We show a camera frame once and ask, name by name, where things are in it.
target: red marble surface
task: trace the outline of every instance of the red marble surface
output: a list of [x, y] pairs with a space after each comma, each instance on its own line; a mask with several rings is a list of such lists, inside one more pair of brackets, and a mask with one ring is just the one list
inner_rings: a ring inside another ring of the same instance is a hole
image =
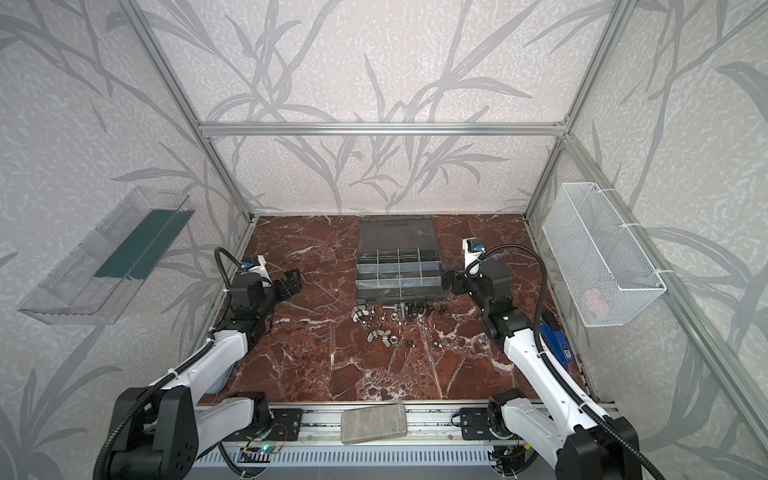
[[[531, 246], [519, 215], [448, 215], [434, 221], [446, 270], [463, 267], [462, 238], [481, 237], [488, 246]], [[535, 396], [485, 336], [468, 296], [449, 294], [445, 314], [435, 309], [420, 323], [392, 321], [390, 310], [385, 315], [381, 307], [367, 328], [354, 323], [359, 227], [359, 217], [259, 219], [246, 254], [264, 255], [273, 278], [300, 269], [303, 291], [277, 306], [267, 334], [235, 365], [224, 390], [205, 402], [254, 391], [265, 392], [271, 402], [485, 399], [515, 386]], [[515, 304], [532, 316], [541, 285], [535, 260], [513, 250], [495, 258], [511, 267]], [[551, 299], [547, 307], [554, 311]], [[400, 341], [390, 347], [380, 339], [369, 343], [370, 330], [377, 328], [392, 330]], [[575, 365], [569, 372], [582, 383]]]

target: white wire basket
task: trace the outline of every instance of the white wire basket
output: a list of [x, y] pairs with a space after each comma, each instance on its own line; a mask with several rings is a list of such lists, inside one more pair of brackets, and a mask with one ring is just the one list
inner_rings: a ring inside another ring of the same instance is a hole
[[562, 184], [543, 230], [587, 327], [625, 325], [667, 291], [597, 184]]

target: cable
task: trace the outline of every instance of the cable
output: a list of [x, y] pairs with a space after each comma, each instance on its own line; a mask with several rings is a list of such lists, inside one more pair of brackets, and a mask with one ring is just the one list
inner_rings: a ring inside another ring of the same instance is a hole
[[214, 259], [216, 260], [216, 266], [219, 267], [219, 273], [221, 274], [221, 278], [224, 279], [224, 285], [227, 287], [227, 290], [230, 289], [232, 286], [230, 284], [230, 278], [227, 276], [227, 271], [224, 269], [224, 264], [221, 263], [221, 254], [224, 254], [228, 259], [232, 260], [232, 263], [237, 265], [238, 270], [242, 270], [243, 266], [240, 265], [240, 262], [237, 261], [237, 259], [232, 255], [232, 253], [227, 252], [227, 250], [223, 247], [216, 247], [214, 249]]
[[157, 383], [149, 386], [144, 391], [144, 393], [142, 393], [139, 398], [136, 399], [136, 402], [134, 402], [134, 404], [128, 409], [125, 415], [123, 415], [123, 417], [120, 419], [120, 422], [118, 422], [110, 434], [107, 435], [107, 440], [104, 442], [104, 445], [101, 447], [101, 450], [96, 457], [93, 475], [94, 480], [102, 480], [103, 478], [109, 476], [106, 472], [107, 461], [110, 454], [112, 453], [112, 446], [114, 445], [114, 442], [118, 439], [118, 436], [123, 431], [125, 426], [149, 403], [155, 393], [159, 392], [164, 386], [166, 386], [172, 380], [176, 379], [178, 373], [182, 373], [183, 371], [189, 369], [197, 360], [202, 358], [213, 347], [213, 342], [206, 342], [202, 349], [198, 350], [197, 353], [192, 355], [189, 359], [187, 359], [184, 363], [176, 368], [176, 375], [173, 373], [167, 374], [162, 379], [158, 380]]
[[505, 458], [517, 458], [517, 457], [519, 457], [521, 455], [525, 455], [525, 453], [527, 451], [528, 450], [523, 450], [521, 454], [518, 453], [518, 454], [515, 454], [515, 455], [507, 455], [507, 456], [498, 455], [498, 454], [494, 455], [493, 452], [488, 452], [488, 459], [493, 458], [493, 459], [496, 460], [496, 463], [494, 465], [491, 465], [491, 468], [493, 468], [494, 472], [498, 473], [502, 477], [506, 477], [506, 478], [510, 477], [510, 476], [517, 477], [519, 473], [523, 472], [525, 469], [527, 469], [528, 467], [533, 465], [533, 462], [536, 461], [536, 459], [538, 458], [538, 453], [535, 450], [533, 450], [533, 449], [531, 450], [531, 456], [528, 457], [525, 460], [525, 462], [523, 462], [523, 465], [521, 465], [520, 468], [518, 468], [517, 470], [514, 470], [512, 472], [512, 475], [505, 475], [504, 474], [504, 469], [499, 466], [499, 462], [501, 460], [505, 459]]
[[266, 470], [266, 467], [262, 467], [255, 475], [248, 475], [245, 469], [241, 470], [240, 467], [235, 465], [229, 454], [227, 454], [227, 450], [224, 449], [224, 444], [222, 442], [219, 442], [217, 446], [219, 447], [219, 453], [221, 454], [221, 458], [224, 460], [224, 463], [226, 463], [227, 467], [229, 467], [230, 470], [234, 472], [240, 479], [250, 480], [251, 478], [256, 478], [257, 476], [261, 475], [261, 472]]
[[[505, 243], [503, 245], [499, 245], [497, 247], [491, 248], [489, 251], [484, 252], [481, 254], [478, 258], [474, 259], [466, 268], [465, 268], [465, 274], [469, 276], [469, 271], [472, 267], [477, 265], [478, 263], [484, 261], [488, 255], [495, 252], [496, 250], [504, 249], [504, 248], [519, 248], [521, 250], [525, 250], [526, 252], [530, 253], [538, 263], [538, 268], [541, 270], [541, 291], [538, 294], [538, 302], [536, 303], [536, 311], [534, 313], [533, 317], [533, 339], [536, 345], [536, 351], [537, 352], [544, 352], [544, 347], [541, 345], [541, 311], [544, 309], [544, 301], [545, 301], [545, 294], [547, 292], [547, 268], [544, 265], [544, 261], [541, 259], [541, 257], [530, 248], [526, 247], [525, 245], [518, 245], [516, 243]], [[570, 385], [565, 381], [565, 379], [560, 375], [560, 372], [557, 371], [557, 369], [552, 364], [552, 361], [549, 359], [548, 355], [540, 355], [541, 361], [544, 362], [544, 364], [547, 366], [547, 370], [552, 374], [554, 379], [558, 382], [560, 387], [562, 387], [563, 390], [568, 394], [568, 396], [571, 397], [571, 399], [576, 402], [578, 405], [581, 405], [581, 410], [587, 414], [587, 416], [592, 419], [593, 422], [598, 424], [608, 435], [613, 437], [619, 445], [624, 447], [624, 449], [631, 453], [639, 462], [641, 465], [645, 467], [646, 470], [648, 470], [648, 473], [651, 474], [656, 480], [665, 480], [664, 475], [659, 472], [658, 468], [648, 460], [645, 455], [643, 455], [639, 450], [637, 450], [633, 445], [631, 445], [627, 440], [624, 439], [621, 435], [619, 435], [619, 432], [617, 432], [611, 425], [609, 425], [602, 417], [600, 417], [590, 406], [583, 404], [583, 400], [579, 395], [574, 392], [574, 390], [571, 388]]]
[[219, 274], [221, 275], [221, 278], [224, 280], [224, 289], [227, 291], [227, 296], [224, 298], [224, 305], [223, 305], [223, 308], [221, 309], [221, 312], [219, 313], [219, 318], [216, 319], [213, 326], [211, 327], [211, 330], [215, 330], [219, 328], [219, 325], [221, 325], [221, 322], [224, 320], [224, 317], [227, 315], [227, 311], [230, 309], [230, 303], [232, 302], [232, 294], [230, 293], [230, 288], [232, 288], [232, 284], [230, 283], [230, 278], [227, 275], [227, 271], [224, 269], [224, 264], [221, 262], [222, 253], [228, 259], [230, 259], [232, 263], [237, 265], [237, 268], [239, 270], [243, 269], [243, 267], [240, 265], [240, 262], [237, 261], [237, 259], [232, 255], [232, 253], [229, 253], [223, 247], [216, 247], [214, 249], [214, 259], [216, 260], [216, 266], [219, 268]]

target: gray wall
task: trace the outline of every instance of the gray wall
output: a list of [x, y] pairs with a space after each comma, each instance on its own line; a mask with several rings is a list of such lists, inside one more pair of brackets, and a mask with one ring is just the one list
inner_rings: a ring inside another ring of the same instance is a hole
[[[232, 206], [112, 2], [0, 4], [0, 477], [90, 477], [114, 399], [185, 356], [234, 248]], [[15, 306], [134, 187], [196, 210], [111, 326]]]
[[[140, 3], [206, 121], [555, 122], [614, 0]], [[257, 212], [519, 213], [553, 142], [229, 137], [217, 145]]]
[[[638, 2], [576, 127], [616, 191], [757, 385], [768, 392], [768, 2]], [[668, 478], [768, 478], [758, 449], [663, 300], [585, 329], [531, 219], [592, 386]]]

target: blue object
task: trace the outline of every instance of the blue object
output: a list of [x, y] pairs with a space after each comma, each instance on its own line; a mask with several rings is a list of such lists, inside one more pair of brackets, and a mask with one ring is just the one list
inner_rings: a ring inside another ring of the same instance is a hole
[[574, 356], [573, 353], [571, 353], [571, 347], [568, 346], [568, 341], [565, 339], [565, 335], [563, 335], [563, 332], [560, 331], [559, 327], [557, 330], [553, 330], [548, 323], [542, 323], [541, 336], [544, 337], [547, 346], [549, 346], [549, 349], [552, 351], [552, 355], [558, 359], [560, 365], [566, 366], [573, 363]]

